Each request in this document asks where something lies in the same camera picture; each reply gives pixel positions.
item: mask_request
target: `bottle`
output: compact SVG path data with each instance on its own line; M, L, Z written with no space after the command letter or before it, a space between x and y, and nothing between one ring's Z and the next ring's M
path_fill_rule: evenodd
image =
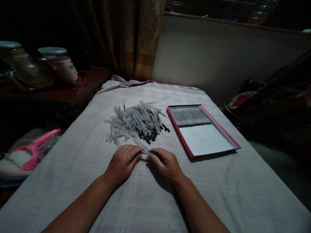
M54 81L47 71L14 41L0 41L0 57L12 69L7 73L11 81L23 91L44 89Z
M253 12L248 20L248 24L261 25L274 7L278 4L279 0L262 0L258 8Z
M83 87L83 81L65 48L44 47L39 48L38 51L47 59L49 65L66 86L73 90Z

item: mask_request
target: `jar lid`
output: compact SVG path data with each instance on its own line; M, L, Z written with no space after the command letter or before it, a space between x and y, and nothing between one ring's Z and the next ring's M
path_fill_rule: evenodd
M14 41L0 41L0 48L18 48L22 47L22 45L18 42Z
M38 49L41 54L63 54L67 53L67 49L59 47L44 47Z

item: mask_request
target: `glass jar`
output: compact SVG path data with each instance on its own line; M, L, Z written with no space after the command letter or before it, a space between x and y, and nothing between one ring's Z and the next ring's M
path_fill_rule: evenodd
M49 65L68 87L74 90L83 87L83 81L65 48L44 47L39 48L38 51L47 59Z
M8 77L23 91L53 85L54 81L47 71L29 56L20 43L0 41L0 57L13 69L8 72Z

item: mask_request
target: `pile of pen refills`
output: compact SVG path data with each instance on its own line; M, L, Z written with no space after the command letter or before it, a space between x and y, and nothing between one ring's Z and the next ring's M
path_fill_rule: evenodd
M164 125L160 115L161 109L153 107L153 105L145 104L140 101L140 105L123 109L119 106L114 107L115 116L111 116L111 120L104 120L110 124L110 134L107 135L106 141L114 142L120 145L120 138L124 136L124 141L133 138L133 141L147 152L148 148L138 139L145 140L149 145L155 141L159 134L170 130Z

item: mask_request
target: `hand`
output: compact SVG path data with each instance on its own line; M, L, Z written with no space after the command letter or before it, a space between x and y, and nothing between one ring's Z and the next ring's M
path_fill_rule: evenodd
M107 170L103 174L104 183L115 189L122 181L130 176L141 155L138 152L144 150L139 146L119 146L113 155Z
M186 176L182 172L176 156L172 152L162 148L154 148L150 150L150 152L157 155L151 154L150 159L159 172L167 178L173 186L181 185L184 182Z

